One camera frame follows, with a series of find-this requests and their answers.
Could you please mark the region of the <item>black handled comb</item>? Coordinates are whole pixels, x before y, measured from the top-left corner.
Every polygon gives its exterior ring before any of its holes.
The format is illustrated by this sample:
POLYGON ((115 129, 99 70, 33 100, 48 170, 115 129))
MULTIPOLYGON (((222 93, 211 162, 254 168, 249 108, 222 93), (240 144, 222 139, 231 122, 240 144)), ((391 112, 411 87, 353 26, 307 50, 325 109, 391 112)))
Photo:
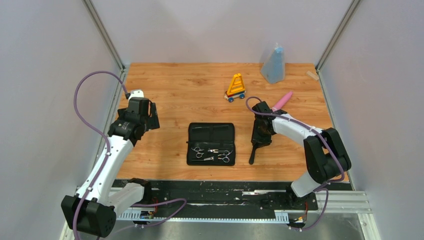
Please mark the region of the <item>black handled comb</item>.
POLYGON ((258 142, 254 143, 254 144, 252 145, 252 151, 251 151, 251 154, 250 154, 250 157, 249 157, 249 161, 248 161, 248 163, 249 163, 250 165, 253 165, 253 164, 254 164, 254 162, 255 162, 256 150, 257 150, 258 148, 259 148, 259 143, 258 143, 258 142))

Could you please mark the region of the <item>silver hair scissors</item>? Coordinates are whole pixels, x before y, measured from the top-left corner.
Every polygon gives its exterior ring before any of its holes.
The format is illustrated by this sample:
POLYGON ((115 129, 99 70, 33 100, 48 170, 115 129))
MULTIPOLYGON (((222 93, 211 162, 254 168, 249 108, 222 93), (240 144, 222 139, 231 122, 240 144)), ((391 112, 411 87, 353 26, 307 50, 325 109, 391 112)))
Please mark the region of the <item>silver hair scissors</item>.
POLYGON ((230 154, 233 152, 232 150, 227 149, 208 149, 208 153, 218 154, 217 157, 219 160, 222 160, 224 163, 230 162, 230 154))

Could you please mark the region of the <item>black zippered tool case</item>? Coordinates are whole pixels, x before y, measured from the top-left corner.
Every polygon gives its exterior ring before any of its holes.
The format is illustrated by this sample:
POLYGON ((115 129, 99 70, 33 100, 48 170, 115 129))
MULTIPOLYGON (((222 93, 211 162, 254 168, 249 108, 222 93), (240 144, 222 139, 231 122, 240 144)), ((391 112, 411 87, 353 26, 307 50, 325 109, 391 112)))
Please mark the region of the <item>black zippered tool case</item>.
POLYGON ((236 163, 236 144, 235 144, 235 126, 233 123, 225 122, 192 122, 188 126, 188 141, 186 163, 189 166, 234 166, 236 163), (196 126, 202 125, 229 125, 229 128, 213 128, 213 129, 195 129, 196 126), (200 147, 204 151, 204 157, 214 157, 212 161, 192 161, 195 158, 195 152, 192 148, 200 147), (230 150, 230 162, 225 163, 218 159, 217 153, 208 152, 209 149, 230 150))

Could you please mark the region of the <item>silver thinning scissors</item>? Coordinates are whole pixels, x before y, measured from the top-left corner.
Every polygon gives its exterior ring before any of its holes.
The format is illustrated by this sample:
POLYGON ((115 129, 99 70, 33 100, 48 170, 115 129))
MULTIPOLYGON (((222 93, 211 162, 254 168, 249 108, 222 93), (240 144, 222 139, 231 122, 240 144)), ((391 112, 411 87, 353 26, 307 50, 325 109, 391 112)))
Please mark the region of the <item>silver thinning scissors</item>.
POLYGON ((195 158, 192 159, 193 162, 206 162, 206 161, 213 161, 215 158, 213 156, 211 157, 204 157, 204 150, 200 147, 194 147, 191 149, 195 152, 195 158))

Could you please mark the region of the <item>black straight comb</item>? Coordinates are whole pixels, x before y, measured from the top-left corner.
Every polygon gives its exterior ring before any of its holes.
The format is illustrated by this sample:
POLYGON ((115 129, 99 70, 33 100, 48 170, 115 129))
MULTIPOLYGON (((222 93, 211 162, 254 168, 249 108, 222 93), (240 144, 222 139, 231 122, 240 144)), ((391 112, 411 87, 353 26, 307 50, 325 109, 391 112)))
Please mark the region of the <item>black straight comb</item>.
POLYGON ((228 129, 230 126, 228 124, 209 124, 209 125, 201 125, 201 126, 195 126, 193 128, 193 130, 198 130, 198 129, 228 129))

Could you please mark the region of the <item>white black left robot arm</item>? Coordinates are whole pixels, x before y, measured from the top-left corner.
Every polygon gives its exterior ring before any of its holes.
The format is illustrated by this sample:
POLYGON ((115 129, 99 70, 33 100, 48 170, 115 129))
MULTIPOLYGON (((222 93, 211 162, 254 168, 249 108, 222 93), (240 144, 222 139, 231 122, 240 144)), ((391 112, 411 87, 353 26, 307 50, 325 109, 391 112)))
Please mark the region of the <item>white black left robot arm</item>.
POLYGON ((148 180, 132 178, 121 190, 110 194, 116 176, 137 141, 160 127, 155 103, 144 97, 131 97, 126 108, 118 109, 118 118, 105 135, 106 146, 84 184, 73 196, 66 195, 61 208, 74 238, 78 233, 107 237, 117 217, 130 206, 142 207, 153 201, 148 180))

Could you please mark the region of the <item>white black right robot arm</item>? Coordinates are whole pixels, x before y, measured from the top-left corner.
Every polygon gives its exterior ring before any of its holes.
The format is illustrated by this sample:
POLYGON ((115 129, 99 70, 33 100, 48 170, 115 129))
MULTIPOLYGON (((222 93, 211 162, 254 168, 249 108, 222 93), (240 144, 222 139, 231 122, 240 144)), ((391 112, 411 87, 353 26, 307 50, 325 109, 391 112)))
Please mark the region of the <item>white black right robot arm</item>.
POLYGON ((254 113, 249 164, 254 163, 256 150, 269 146, 276 134, 288 137, 304 149, 307 170, 291 183, 285 195, 290 208, 298 209, 310 193, 345 179, 352 163, 336 129, 314 127, 283 110, 272 111, 265 101, 259 101, 249 110, 254 113))

